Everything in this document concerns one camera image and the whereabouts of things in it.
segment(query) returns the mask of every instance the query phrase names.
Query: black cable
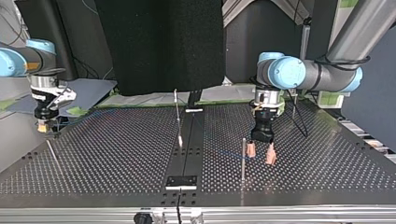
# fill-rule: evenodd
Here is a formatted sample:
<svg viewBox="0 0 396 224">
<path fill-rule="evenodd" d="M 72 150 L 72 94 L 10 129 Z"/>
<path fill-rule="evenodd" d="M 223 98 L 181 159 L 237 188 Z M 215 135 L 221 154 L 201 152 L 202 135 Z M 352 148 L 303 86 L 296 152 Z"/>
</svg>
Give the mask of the black cable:
<svg viewBox="0 0 396 224">
<path fill-rule="evenodd" d="M 6 20 L 6 18 L 5 18 L 3 15 L 1 15 L 1 16 L 2 16 L 3 19 L 6 21 L 6 23 L 11 27 L 12 31 L 14 31 L 14 33 L 16 33 L 16 31 L 15 31 L 14 28 L 11 26 L 11 24 Z M 20 23 L 21 23 L 21 29 L 20 29 L 20 32 L 19 32 L 18 35 L 17 35 L 17 38 L 15 38 L 15 39 L 14 39 L 13 41 L 11 41 L 11 43 L 9 43 L 9 44 L 6 44 L 6 43 L 1 42 L 1 41 L 0 41 L 0 43 L 2 43 L 2 44 L 4 44 L 4 45 L 10 47 L 10 45 L 12 45 L 12 44 L 14 44 L 15 42 L 17 42 L 17 40 L 21 38 L 21 35 L 22 35 L 22 32 L 23 32 L 22 17 L 21 17 Z"/>
<path fill-rule="evenodd" d="M 181 214 L 180 214 L 180 207 L 179 207 L 179 205 L 180 205 L 180 192 L 178 193 L 177 206 L 176 206 L 178 224 L 182 224 Z"/>
<path fill-rule="evenodd" d="M 293 22 L 294 22 L 294 28 L 293 28 L 293 38 L 297 39 L 297 47 L 300 47 L 300 43 L 298 42 L 298 38 L 296 38 L 296 28 L 297 28 L 297 11 L 298 11 L 298 6 L 300 5 L 301 0 L 298 0 L 296 8 L 294 9 L 294 17 L 293 17 Z"/>
<path fill-rule="evenodd" d="M 341 66 L 339 66 L 339 65 L 357 65 L 357 64 L 364 64 L 364 63 L 369 62 L 370 60 L 371 60 L 371 57 L 370 57 L 370 56 L 367 56 L 366 58 L 361 59 L 361 60 L 352 60 L 352 61 L 344 61 L 344 62 L 331 62 L 331 61 L 326 57 L 326 54 L 325 54 L 325 55 L 323 55 L 323 56 L 321 56 L 321 57 L 315 59 L 315 63 L 324 64 L 324 65 L 329 65 L 329 66 L 335 67 L 335 68 L 340 69 L 340 70 L 343 70 L 343 71 L 355 71 L 356 69 L 344 68 L 344 67 L 341 67 Z"/>
<path fill-rule="evenodd" d="M 317 98 L 314 96 L 314 94 L 312 94 L 312 92 L 310 92 L 310 94 L 311 94 L 312 98 L 314 98 L 315 103 L 318 104 L 318 100 L 317 100 Z"/>
<path fill-rule="evenodd" d="M 88 74 L 91 74 L 93 77 L 99 78 L 99 74 L 94 68 L 92 68 L 88 64 L 84 63 L 82 60 L 76 58 L 75 56 L 73 56 L 73 59 L 76 60 L 78 63 L 80 63 L 81 66 L 87 71 L 87 76 L 86 77 L 88 77 Z"/>
<path fill-rule="evenodd" d="M 291 103 L 293 104 L 293 107 L 296 109 L 297 114 L 300 117 L 300 120 L 301 120 L 301 122 L 303 124 L 303 127 L 304 127 L 304 130 L 305 130 L 305 133 L 303 132 L 301 127 L 297 124 L 297 122 L 288 113 L 286 113 L 286 111 L 285 111 L 285 114 L 293 121 L 294 125 L 297 127 L 297 129 L 300 131 L 300 133 L 306 138 L 306 137 L 308 137 L 308 130 L 307 130 L 306 126 L 305 126 L 303 116 L 301 115 L 300 110 L 298 109 L 297 105 L 294 103 L 293 97 L 291 96 L 290 91 L 286 90 L 286 92 L 288 93 L 288 95 L 289 95 L 289 97 L 291 99 Z"/>
<path fill-rule="evenodd" d="M 294 28 L 296 27 L 297 11 L 298 11 L 298 6 L 300 5 L 300 3 L 301 3 L 301 0 L 298 0 L 296 8 L 294 9 L 294 18 L 293 18 Z"/>
</svg>

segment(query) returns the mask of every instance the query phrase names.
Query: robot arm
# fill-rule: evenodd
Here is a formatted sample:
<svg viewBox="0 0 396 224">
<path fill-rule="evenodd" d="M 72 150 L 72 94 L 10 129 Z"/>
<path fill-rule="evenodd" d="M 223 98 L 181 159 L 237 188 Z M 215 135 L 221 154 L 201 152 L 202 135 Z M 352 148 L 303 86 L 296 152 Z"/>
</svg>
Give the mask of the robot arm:
<svg viewBox="0 0 396 224">
<path fill-rule="evenodd" d="M 254 140 L 272 142 L 280 90 L 354 91 L 362 79 L 361 63 L 396 19 L 396 1 L 360 0 L 335 38 L 324 61 L 300 60 L 279 52 L 260 55 L 256 76 Z"/>
<path fill-rule="evenodd" d="M 56 53 L 52 43 L 30 39 L 25 48 L 13 48 L 0 43 L 0 77 L 26 75 L 31 84 L 32 97 L 37 101 L 35 117 L 38 130 L 46 133 L 59 115 L 59 107 L 76 99 L 76 93 L 59 85 Z"/>
</svg>

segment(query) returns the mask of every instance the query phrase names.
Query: white label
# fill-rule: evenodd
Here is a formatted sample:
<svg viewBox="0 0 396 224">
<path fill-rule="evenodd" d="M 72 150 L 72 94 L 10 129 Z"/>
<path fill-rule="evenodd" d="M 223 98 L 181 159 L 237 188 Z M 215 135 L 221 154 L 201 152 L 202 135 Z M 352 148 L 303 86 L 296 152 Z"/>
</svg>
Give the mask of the white label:
<svg viewBox="0 0 396 224">
<path fill-rule="evenodd" d="M 42 100 L 42 101 L 45 101 L 45 100 L 46 100 L 46 96 L 36 95 L 36 94 L 34 94 L 34 93 L 32 93 L 32 97 L 33 97 L 34 99 L 37 99 L 37 100 Z"/>
</svg>

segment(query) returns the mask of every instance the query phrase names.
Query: metal rod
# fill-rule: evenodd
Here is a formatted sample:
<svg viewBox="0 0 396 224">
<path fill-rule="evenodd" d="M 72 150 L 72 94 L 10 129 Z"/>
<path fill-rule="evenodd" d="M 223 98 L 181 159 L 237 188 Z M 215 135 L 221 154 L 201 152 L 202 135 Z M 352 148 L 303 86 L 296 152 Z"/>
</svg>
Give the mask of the metal rod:
<svg viewBox="0 0 396 224">
<path fill-rule="evenodd" d="M 362 60 L 367 57 L 396 19 L 396 1 L 360 0 L 329 49 L 331 62 Z M 345 68 L 357 68 L 345 65 Z"/>
<path fill-rule="evenodd" d="M 306 57 L 306 49 L 308 48 L 309 32 L 311 31 L 310 25 L 304 25 L 303 33 L 301 36 L 300 59 L 304 60 Z"/>
<path fill-rule="evenodd" d="M 181 137 L 181 124 L 180 124 L 180 114 L 178 112 L 178 97 L 177 97 L 177 90 L 174 91 L 175 96 L 175 104 L 176 104 L 176 116 L 177 116 L 177 127 L 178 127 L 178 134 L 177 140 L 180 147 L 183 147 L 183 138 Z"/>
<path fill-rule="evenodd" d="M 296 106 L 297 106 L 297 97 L 298 97 L 298 94 L 297 94 L 297 92 L 296 92 L 296 94 L 295 94 L 295 96 L 294 96 L 294 107 L 293 107 L 293 115 L 292 115 L 292 117 L 294 118 L 294 115 L 295 115 L 295 113 L 296 113 Z"/>
<path fill-rule="evenodd" d="M 50 143 L 50 140 L 49 140 L 49 139 L 47 139 L 46 142 L 47 142 L 47 145 L 49 146 L 49 152 L 50 152 L 52 158 L 55 160 L 55 163 L 56 163 L 56 165 L 58 166 L 59 171 L 61 172 L 61 175 L 62 175 L 63 172 L 62 172 L 62 169 L 61 169 L 61 164 L 58 162 L 58 158 L 57 158 L 57 156 L 56 156 L 56 154 L 55 154 L 55 151 L 54 151 L 53 148 L 52 148 L 52 144 Z"/>
<path fill-rule="evenodd" d="M 242 182 L 245 182 L 246 155 L 247 155 L 247 139 L 242 138 Z"/>
</svg>

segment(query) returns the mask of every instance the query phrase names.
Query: green tape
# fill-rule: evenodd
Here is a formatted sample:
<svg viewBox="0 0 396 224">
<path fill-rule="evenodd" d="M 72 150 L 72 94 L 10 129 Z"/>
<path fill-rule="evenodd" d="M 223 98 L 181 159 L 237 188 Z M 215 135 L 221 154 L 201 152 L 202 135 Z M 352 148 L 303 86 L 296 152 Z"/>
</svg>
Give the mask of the green tape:
<svg viewBox="0 0 396 224">
<path fill-rule="evenodd" d="M 0 111 L 6 110 L 7 107 L 15 104 L 17 101 L 16 100 L 5 100 L 5 101 L 0 101 Z"/>
<path fill-rule="evenodd" d="M 340 7 L 354 7 L 359 0 L 341 0 Z"/>
<path fill-rule="evenodd" d="M 339 96 L 340 93 L 338 92 L 323 91 L 319 101 L 321 105 L 337 105 Z"/>
<path fill-rule="evenodd" d="M 83 116 L 88 113 L 88 110 L 82 109 L 79 106 L 75 106 L 66 110 L 67 113 L 73 116 Z"/>
</svg>

